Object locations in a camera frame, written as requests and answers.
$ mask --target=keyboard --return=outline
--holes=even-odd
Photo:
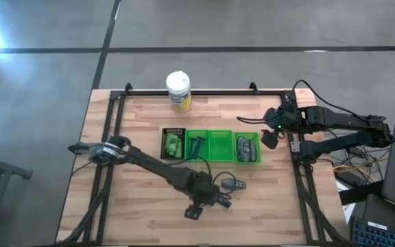
[[[350,219],[350,237],[358,244],[395,247],[395,229],[357,217]]]

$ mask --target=plastic jar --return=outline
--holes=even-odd
[[[171,107],[178,112],[188,111],[191,106],[190,78],[182,71],[176,71],[167,76],[167,90]]]

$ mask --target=yellow label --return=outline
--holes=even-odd
[[[169,95],[171,101],[171,107],[178,111],[188,111],[191,106],[191,94],[190,92],[183,96]]]

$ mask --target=wooden tabletop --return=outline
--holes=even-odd
[[[81,141],[100,142],[109,93],[109,90],[93,91]],[[296,95],[299,106],[315,105],[310,90],[297,89]],[[263,117],[268,108],[279,105],[279,96],[193,96],[190,111],[175,113],[167,97],[126,97],[120,135],[128,137],[145,153],[159,158],[163,128],[224,129],[261,134],[260,129],[267,126],[248,125],[235,117]],[[112,115],[111,134],[115,115]],[[306,138],[319,141],[324,135],[317,133]],[[198,221],[184,217],[184,210],[191,201],[164,179],[136,165],[116,166],[104,244],[304,244],[287,140],[280,140],[275,150],[260,145],[262,162],[259,165],[211,163],[213,174],[232,172],[246,181],[248,188],[232,194],[229,209],[218,204],[204,207]],[[74,169],[85,164],[87,158],[77,157]],[[187,163],[187,167],[206,170],[202,163]],[[348,229],[330,163],[318,161],[314,168],[320,208],[330,223],[347,237]],[[89,165],[72,177],[58,240],[68,236],[86,213],[94,173],[95,166]],[[91,236],[97,232],[98,213],[99,210]],[[315,233],[313,214],[309,213]]]

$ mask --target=concrete floor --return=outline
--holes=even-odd
[[[0,48],[101,48],[114,0],[0,1]],[[123,0],[111,47],[395,46],[395,0]],[[0,246],[56,236],[99,54],[0,54],[0,160],[34,170],[12,179]],[[109,54],[99,87],[289,88],[300,78],[332,103],[395,116],[395,51]]]

